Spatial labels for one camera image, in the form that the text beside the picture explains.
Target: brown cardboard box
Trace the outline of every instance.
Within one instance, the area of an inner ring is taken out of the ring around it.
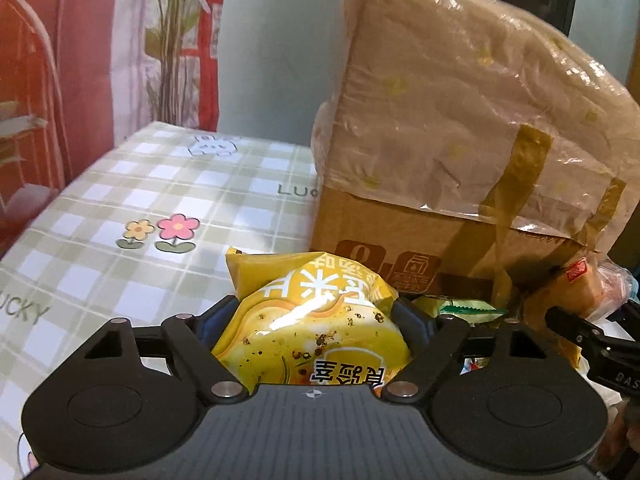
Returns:
[[[640,108],[602,65],[497,0],[344,13],[344,73],[312,136],[314,250],[405,291],[486,300],[494,280],[495,300],[610,249],[640,198]]]
[[[322,188],[312,251],[360,261],[401,292],[491,301],[495,226],[366,200]],[[586,249],[565,239],[510,229],[505,268],[525,288],[566,255]]]

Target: packaged bread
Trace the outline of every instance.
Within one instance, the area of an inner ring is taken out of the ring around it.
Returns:
[[[563,269],[525,300],[524,321],[545,335],[577,368],[580,349],[546,327],[546,311],[552,306],[560,306],[583,319],[596,322],[629,299],[633,280],[628,270],[611,260],[599,262],[595,254],[590,254]]]
[[[363,384],[376,393],[410,360],[388,318],[398,294],[327,253],[226,256],[241,303],[212,353],[253,391],[269,384]]]

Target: lucky lettering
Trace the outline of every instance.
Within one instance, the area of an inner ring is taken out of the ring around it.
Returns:
[[[36,324],[38,320],[46,314],[51,307],[43,307],[41,304],[35,301],[27,302],[19,296],[12,296],[11,294],[4,294],[0,290],[0,310],[4,311],[7,316],[21,317],[23,321],[33,320],[33,324]]]

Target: green and white plaid pattern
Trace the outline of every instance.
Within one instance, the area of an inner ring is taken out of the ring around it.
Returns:
[[[162,123],[65,189],[0,262],[0,479],[22,476],[24,401],[81,342],[112,317],[157,324],[233,293],[229,246],[308,250],[317,193],[308,148]],[[189,252],[156,248],[158,222],[174,214],[200,220]],[[155,231],[120,248],[142,219]]]

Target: wall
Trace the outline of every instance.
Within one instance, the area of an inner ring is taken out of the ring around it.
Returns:
[[[332,91],[340,0],[225,0],[218,131],[309,144]]]
[[[625,82],[639,15],[640,0],[575,0],[569,38]]]

